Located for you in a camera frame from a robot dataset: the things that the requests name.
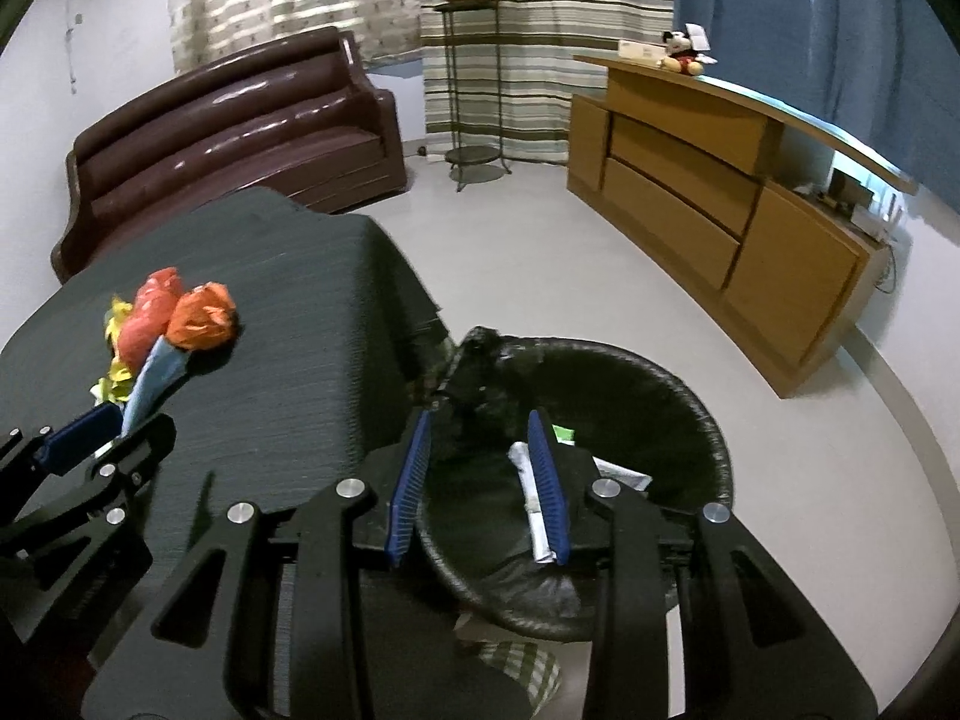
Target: cabinet drawer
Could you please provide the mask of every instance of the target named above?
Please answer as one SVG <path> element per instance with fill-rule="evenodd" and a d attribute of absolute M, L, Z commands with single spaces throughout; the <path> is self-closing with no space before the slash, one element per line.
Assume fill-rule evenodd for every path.
<path fill-rule="evenodd" d="M 570 100 L 570 153 L 566 169 L 594 191 L 600 191 L 604 160 L 607 159 L 608 133 L 610 111 L 590 98 L 573 95 Z"/>
<path fill-rule="evenodd" d="M 800 203 L 763 189 L 724 293 L 790 365 L 833 318 L 858 264 L 843 234 Z"/>
<path fill-rule="evenodd" d="M 610 153 L 656 178 L 734 234 L 746 229 L 758 186 L 726 163 L 622 116 L 613 117 Z"/>
<path fill-rule="evenodd" d="M 607 160 L 603 197 L 659 238 L 707 284 L 717 290 L 723 286 L 737 242 L 707 217 L 616 159 Z"/>
<path fill-rule="evenodd" d="M 728 100 L 611 69 L 607 106 L 697 146 L 747 175 L 769 172 L 784 126 Z"/>

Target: wooden cabinet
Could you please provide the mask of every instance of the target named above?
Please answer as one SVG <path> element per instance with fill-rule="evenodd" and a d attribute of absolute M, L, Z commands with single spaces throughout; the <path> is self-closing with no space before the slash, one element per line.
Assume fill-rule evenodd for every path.
<path fill-rule="evenodd" d="M 670 79 L 624 71 L 610 71 L 607 103 L 611 111 L 674 135 L 746 175 L 763 175 L 769 169 L 784 133 L 779 122 L 741 105 L 691 95 Z"/>
<path fill-rule="evenodd" d="M 736 236 L 743 234 L 760 187 L 752 178 L 683 141 L 625 116 L 613 116 L 610 153 L 696 206 Z"/>
<path fill-rule="evenodd" d="M 862 247 L 802 204 L 780 191 L 762 191 L 724 293 L 790 365 L 803 362 L 837 312 L 862 259 Z"/>
<path fill-rule="evenodd" d="M 570 101 L 570 156 L 566 169 L 594 191 L 600 191 L 608 135 L 610 113 L 603 104 L 574 95 Z"/>
<path fill-rule="evenodd" d="M 723 286 L 738 244 L 707 217 L 616 159 L 607 160 L 603 197 L 637 220 L 715 290 Z"/>
<path fill-rule="evenodd" d="M 777 394 L 792 394 L 856 321 L 887 251 L 776 183 L 777 149 L 813 133 L 901 191 L 912 180 L 749 90 L 584 61 L 608 67 L 607 97 L 573 98 L 568 189 L 670 274 Z"/>

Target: round shelf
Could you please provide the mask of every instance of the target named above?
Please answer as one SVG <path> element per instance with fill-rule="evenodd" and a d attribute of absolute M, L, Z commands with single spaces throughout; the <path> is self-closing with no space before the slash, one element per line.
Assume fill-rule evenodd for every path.
<path fill-rule="evenodd" d="M 451 148 L 443 159 L 451 165 L 483 165 L 500 158 L 500 149 L 496 146 L 460 146 Z"/>

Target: brown leather sofa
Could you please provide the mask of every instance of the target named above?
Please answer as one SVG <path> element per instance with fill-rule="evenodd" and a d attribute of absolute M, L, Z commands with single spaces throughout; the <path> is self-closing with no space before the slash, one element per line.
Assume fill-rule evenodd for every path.
<path fill-rule="evenodd" d="M 343 210 L 404 188 L 392 93 L 352 33 L 316 29 L 228 56 L 131 100 L 74 141 L 61 283 L 102 252 L 230 191 L 263 186 Z"/>

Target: green checkered cloth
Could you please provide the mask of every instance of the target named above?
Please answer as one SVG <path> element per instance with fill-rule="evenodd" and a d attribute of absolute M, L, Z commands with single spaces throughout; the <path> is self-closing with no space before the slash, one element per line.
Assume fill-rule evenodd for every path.
<path fill-rule="evenodd" d="M 555 656 L 535 644 L 521 641 L 487 643 L 480 648 L 478 658 L 523 685 L 534 714 L 557 695 L 563 683 Z"/>

